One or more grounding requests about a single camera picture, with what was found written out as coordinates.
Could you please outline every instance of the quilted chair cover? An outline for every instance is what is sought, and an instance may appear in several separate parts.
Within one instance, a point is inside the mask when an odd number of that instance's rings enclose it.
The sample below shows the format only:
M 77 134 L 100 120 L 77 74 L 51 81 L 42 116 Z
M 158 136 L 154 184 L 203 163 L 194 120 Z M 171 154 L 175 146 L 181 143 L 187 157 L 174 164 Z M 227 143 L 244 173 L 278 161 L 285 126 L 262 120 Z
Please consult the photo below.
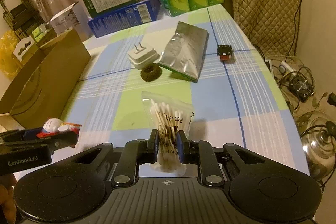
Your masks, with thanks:
M 287 55 L 294 38 L 299 0 L 232 0 L 234 19 L 266 56 Z M 296 33 L 298 31 L 298 14 Z M 295 45 L 290 55 L 294 54 Z

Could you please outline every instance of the barcode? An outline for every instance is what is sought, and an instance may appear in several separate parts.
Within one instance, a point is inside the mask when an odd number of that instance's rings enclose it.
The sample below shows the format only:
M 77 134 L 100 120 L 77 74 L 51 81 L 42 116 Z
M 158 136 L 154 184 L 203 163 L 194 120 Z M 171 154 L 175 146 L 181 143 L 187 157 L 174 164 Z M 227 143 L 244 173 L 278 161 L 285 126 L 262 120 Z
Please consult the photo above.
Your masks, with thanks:
M 142 23 L 146 23 L 146 22 L 151 22 L 151 16 L 148 12 L 148 8 L 146 4 L 141 4 L 137 6 Z
M 162 146 L 173 146 L 176 148 L 176 134 L 179 130 L 178 126 L 159 125 L 159 143 Z

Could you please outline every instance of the brown scrunchie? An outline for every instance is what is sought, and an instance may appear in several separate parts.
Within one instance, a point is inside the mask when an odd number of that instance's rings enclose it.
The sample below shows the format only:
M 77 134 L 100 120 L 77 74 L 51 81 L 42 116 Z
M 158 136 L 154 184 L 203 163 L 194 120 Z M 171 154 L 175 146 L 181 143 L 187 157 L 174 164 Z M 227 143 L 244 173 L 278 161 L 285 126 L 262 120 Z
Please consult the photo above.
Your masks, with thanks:
M 140 76 L 145 82 L 151 82 L 159 78 L 161 73 L 162 69 L 158 64 L 149 64 L 141 70 Z

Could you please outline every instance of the table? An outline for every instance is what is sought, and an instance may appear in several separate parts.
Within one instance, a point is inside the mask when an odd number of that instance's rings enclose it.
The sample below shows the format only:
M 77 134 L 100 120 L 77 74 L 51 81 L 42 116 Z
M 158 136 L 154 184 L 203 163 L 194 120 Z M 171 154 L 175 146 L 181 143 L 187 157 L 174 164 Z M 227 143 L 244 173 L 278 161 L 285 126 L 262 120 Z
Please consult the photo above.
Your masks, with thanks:
M 156 81 L 144 82 L 127 52 L 138 42 L 162 52 L 178 21 L 209 32 L 198 82 L 181 79 L 166 69 Z M 217 44 L 232 44 L 234 60 L 220 62 Z M 79 142 L 75 149 L 56 151 L 54 162 L 103 142 L 118 147 L 130 140 L 148 139 L 151 129 L 141 102 L 141 92 L 147 90 L 194 106 L 189 139 L 206 140 L 214 147 L 236 143 L 309 174 L 294 120 L 276 82 L 222 5 L 91 37 L 85 46 L 92 59 L 62 115 L 64 121 L 83 125 Z M 188 170 L 186 175 L 195 175 L 195 169 Z M 162 175 L 146 165 L 139 174 Z

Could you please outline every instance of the open cardboard box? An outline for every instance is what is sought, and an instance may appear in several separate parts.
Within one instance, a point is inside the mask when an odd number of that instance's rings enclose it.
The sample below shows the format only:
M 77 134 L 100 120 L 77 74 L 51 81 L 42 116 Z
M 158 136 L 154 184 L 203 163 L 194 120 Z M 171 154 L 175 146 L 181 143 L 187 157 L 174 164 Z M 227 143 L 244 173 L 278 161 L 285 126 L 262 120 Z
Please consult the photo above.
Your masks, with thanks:
M 48 42 L 22 67 L 0 100 L 5 129 L 37 128 L 59 118 L 90 54 L 74 29 Z

